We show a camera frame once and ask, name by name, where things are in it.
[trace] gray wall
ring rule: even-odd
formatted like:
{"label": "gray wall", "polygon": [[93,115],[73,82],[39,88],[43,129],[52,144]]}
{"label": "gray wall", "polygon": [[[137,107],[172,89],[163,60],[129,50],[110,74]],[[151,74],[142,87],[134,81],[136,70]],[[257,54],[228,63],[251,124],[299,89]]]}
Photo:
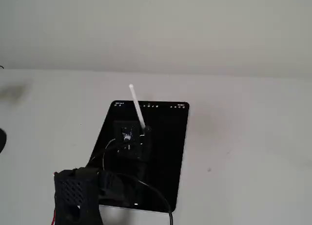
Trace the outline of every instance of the gray wall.
{"label": "gray wall", "polygon": [[311,0],[0,0],[0,65],[312,75]]}

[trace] black 3d-printed part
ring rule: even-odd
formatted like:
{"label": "black 3d-printed part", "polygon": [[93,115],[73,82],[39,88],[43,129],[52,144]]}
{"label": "black 3d-printed part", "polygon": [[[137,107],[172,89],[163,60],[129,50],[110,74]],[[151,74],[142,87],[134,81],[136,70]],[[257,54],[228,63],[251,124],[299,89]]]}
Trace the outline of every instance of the black 3d-printed part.
{"label": "black 3d-printed part", "polygon": [[98,208],[98,169],[63,170],[54,176],[55,224],[103,225]]}

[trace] black mechanical arm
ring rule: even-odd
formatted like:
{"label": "black mechanical arm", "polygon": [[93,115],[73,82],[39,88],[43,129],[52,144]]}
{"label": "black mechanical arm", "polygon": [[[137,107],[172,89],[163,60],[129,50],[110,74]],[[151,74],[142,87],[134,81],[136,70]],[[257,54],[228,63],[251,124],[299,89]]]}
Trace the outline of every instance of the black mechanical arm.
{"label": "black mechanical arm", "polygon": [[[170,224],[173,224],[170,205],[156,188],[137,176],[104,170],[104,153],[115,151],[118,157],[135,161],[134,166],[138,164],[142,176],[146,174],[147,171],[142,166],[148,163],[151,154],[151,129],[146,127],[144,135],[140,135],[138,127],[139,123],[136,122],[115,122],[115,145],[91,156],[84,168],[55,173],[53,221],[56,225],[103,225],[99,199],[109,202],[110,205],[116,203],[118,206],[129,207],[140,200],[142,187],[148,187],[159,195],[167,207]],[[102,156],[103,169],[90,166],[94,159]]]}

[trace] white wall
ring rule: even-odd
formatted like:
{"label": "white wall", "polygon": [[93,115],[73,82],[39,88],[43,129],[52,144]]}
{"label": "white wall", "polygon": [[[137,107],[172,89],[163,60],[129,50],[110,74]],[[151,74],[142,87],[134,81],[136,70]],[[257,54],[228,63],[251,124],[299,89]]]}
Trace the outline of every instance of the white wall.
{"label": "white wall", "polygon": [[[129,83],[140,100],[190,103],[175,225],[312,224],[311,80],[0,70],[1,225],[51,222],[52,172],[87,163]],[[12,100],[9,86],[24,93]],[[169,224],[162,213],[118,210],[118,223],[102,212],[105,225]]]}
{"label": "white wall", "polygon": [[0,65],[312,75],[311,0],[0,0]]}

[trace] black cable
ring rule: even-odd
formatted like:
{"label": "black cable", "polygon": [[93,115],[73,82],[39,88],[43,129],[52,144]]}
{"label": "black cable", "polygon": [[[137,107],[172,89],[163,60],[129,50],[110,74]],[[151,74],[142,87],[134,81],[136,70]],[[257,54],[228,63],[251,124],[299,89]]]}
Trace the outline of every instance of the black cable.
{"label": "black cable", "polygon": [[124,176],[124,177],[127,177],[128,179],[131,179],[131,180],[134,180],[134,181],[137,181],[141,184],[143,184],[144,186],[148,187],[149,189],[151,189],[152,191],[154,191],[155,193],[158,194],[158,196],[161,198],[161,200],[163,201],[163,203],[166,205],[167,207],[167,210],[168,210],[168,214],[169,214],[169,219],[170,219],[170,225],[173,225],[174,224],[174,219],[173,219],[173,216],[172,216],[172,211],[171,211],[171,206],[169,204],[169,202],[167,201],[167,199],[162,195],[162,193],[155,187],[135,178],[134,176],[131,176],[131,175],[127,175],[127,174],[123,174],[123,173],[114,173],[115,175],[121,175],[121,176]]}

